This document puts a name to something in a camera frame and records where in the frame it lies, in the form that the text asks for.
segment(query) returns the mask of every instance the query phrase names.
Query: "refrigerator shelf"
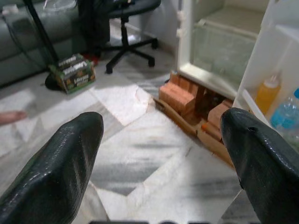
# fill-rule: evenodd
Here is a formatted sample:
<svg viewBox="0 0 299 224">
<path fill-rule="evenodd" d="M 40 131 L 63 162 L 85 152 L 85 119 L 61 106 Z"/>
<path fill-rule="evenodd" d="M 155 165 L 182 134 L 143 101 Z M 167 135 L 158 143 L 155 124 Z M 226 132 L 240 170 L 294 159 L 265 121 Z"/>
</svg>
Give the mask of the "refrigerator shelf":
<svg viewBox="0 0 299 224">
<path fill-rule="evenodd" d="M 233 33 L 257 38 L 261 29 L 263 12 L 226 6 L 223 9 L 201 19 L 197 26 L 209 25 Z"/>
<path fill-rule="evenodd" d="M 256 39 L 211 26 L 195 26 L 193 64 L 239 86 Z"/>
</svg>

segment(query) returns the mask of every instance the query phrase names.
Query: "chair base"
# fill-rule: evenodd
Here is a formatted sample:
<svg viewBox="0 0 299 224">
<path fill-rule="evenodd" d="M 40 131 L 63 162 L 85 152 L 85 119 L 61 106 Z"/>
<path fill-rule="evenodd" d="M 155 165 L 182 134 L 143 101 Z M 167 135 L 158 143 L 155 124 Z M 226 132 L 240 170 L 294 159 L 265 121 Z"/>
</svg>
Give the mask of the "chair base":
<svg viewBox="0 0 299 224">
<path fill-rule="evenodd" d="M 155 58 L 147 55 L 145 53 L 142 53 L 136 48 L 151 44 L 151 47 L 153 49 L 158 48 L 158 40 L 156 38 L 152 38 L 146 41 L 134 43 L 134 44 L 129 44 L 128 43 L 128 33 L 127 33 L 127 28 L 125 27 L 125 23 L 128 22 L 128 17 L 127 18 L 122 18 L 121 19 L 121 41 L 122 41 L 122 46 L 112 46 L 112 47 L 104 47 L 101 50 L 102 51 L 114 51 L 114 50 L 119 50 L 120 52 L 115 55 L 110 62 L 106 65 L 106 73 L 111 74 L 113 73 L 113 68 L 114 66 L 120 61 L 121 57 L 126 54 L 127 52 L 134 53 L 140 57 L 143 57 L 148 60 L 148 65 L 149 67 L 154 67 L 155 66 Z"/>
</svg>

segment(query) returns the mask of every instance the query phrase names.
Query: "yellow bottle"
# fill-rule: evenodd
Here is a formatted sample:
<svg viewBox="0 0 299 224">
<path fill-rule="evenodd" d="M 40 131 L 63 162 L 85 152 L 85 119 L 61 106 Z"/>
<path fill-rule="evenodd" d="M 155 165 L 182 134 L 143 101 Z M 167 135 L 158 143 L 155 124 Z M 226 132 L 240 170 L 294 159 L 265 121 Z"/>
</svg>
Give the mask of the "yellow bottle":
<svg viewBox="0 0 299 224">
<path fill-rule="evenodd" d="M 256 96 L 256 105 L 263 114 L 266 114 L 280 90 L 280 72 L 275 72 L 259 87 Z"/>
</svg>

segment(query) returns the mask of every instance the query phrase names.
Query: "box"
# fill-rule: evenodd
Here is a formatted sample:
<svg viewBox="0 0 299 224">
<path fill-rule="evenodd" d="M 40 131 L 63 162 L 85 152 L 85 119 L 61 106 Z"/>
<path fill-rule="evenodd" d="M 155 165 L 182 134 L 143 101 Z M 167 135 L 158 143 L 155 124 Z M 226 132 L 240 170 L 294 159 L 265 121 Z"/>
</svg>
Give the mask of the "box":
<svg viewBox="0 0 299 224">
<path fill-rule="evenodd" d="M 73 55 L 49 66 L 54 79 L 67 94 L 95 81 L 94 67 L 80 54 Z"/>
</svg>

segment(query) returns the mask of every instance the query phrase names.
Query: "gray sofa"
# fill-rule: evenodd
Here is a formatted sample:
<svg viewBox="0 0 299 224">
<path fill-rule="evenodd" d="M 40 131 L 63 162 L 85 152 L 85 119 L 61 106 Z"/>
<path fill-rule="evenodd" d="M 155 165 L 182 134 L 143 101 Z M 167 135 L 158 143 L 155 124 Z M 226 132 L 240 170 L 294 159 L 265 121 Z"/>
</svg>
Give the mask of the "gray sofa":
<svg viewBox="0 0 299 224">
<path fill-rule="evenodd" d="M 49 12 L 43 10 L 44 0 L 33 2 L 60 59 L 85 50 L 85 42 L 79 30 L 77 8 Z M 7 23 L 1 17 L 0 86 L 40 72 L 47 68 L 50 61 L 22 0 L 0 0 L 0 11 L 9 4 L 17 4 L 19 8 L 18 14 L 6 15 L 5 20 L 20 45 L 18 47 L 15 44 Z"/>
</svg>

